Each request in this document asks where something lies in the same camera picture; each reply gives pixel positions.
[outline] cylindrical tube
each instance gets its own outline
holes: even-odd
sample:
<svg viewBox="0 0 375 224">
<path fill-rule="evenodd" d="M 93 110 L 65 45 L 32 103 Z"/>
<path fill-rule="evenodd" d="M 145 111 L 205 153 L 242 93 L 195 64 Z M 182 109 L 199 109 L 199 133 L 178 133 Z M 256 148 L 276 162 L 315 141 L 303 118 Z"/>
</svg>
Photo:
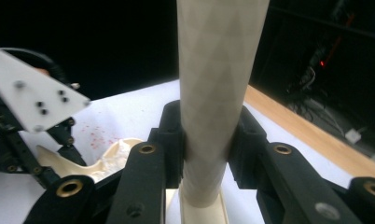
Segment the cylindrical tube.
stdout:
<svg viewBox="0 0 375 224">
<path fill-rule="evenodd" d="M 183 195 L 211 205 L 252 71 L 269 0 L 177 0 Z"/>
</svg>

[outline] white tube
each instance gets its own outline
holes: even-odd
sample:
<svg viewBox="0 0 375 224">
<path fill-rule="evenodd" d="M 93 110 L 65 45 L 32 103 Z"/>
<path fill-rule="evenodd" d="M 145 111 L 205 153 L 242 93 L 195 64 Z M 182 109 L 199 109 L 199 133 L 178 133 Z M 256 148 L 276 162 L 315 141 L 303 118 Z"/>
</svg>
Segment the white tube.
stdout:
<svg viewBox="0 0 375 224">
<path fill-rule="evenodd" d="M 269 0 L 177 0 L 183 195 L 211 205 L 225 172 Z"/>
</svg>

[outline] white table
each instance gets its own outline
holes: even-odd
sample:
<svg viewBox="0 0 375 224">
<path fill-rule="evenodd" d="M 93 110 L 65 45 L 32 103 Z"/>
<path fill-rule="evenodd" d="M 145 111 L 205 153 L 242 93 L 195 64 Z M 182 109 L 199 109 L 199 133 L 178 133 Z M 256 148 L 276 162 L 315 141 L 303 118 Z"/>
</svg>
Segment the white table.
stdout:
<svg viewBox="0 0 375 224">
<path fill-rule="evenodd" d="M 93 101 L 88 108 L 73 116 L 76 120 L 73 127 L 75 146 L 83 159 L 88 164 L 93 164 L 119 139 L 135 137 L 146 140 L 150 129 L 159 127 L 164 105 L 178 99 L 179 80 L 176 80 Z M 348 187 L 351 175 L 250 105 L 245 105 L 264 128 L 270 142 L 284 142 L 296 147 L 323 178 Z M 22 136 L 33 152 L 36 145 L 52 148 L 54 151 L 60 147 L 45 133 L 23 133 Z M 256 191 L 238 189 L 229 167 L 222 182 L 222 190 L 230 224 L 263 223 Z M 29 175 L 0 173 L 0 223 L 22 223 L 43 192 Z M 180 223 L 177 194 L 167 212 L 167 223 Z"/>
</svg>

